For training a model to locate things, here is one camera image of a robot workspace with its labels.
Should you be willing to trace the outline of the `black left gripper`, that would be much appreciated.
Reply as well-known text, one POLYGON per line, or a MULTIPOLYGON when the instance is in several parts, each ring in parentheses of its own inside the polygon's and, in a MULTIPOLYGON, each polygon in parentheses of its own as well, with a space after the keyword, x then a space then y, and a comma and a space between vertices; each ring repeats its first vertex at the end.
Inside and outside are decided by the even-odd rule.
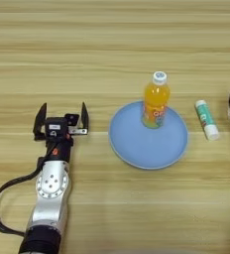
POLYGON ((65 131, 50 130, 46 135, 42 132, 47 116, 47 105, 44 103, 35 118, 33 133, 35 141, 46 141, 47 152, 40 160, 48 161, 70 161, 70 152, 73 147, 73 136, 87 135, 89 127, 89 116, 84 102, 81 107, 81 123, 83 128, 68 127, 65 131))

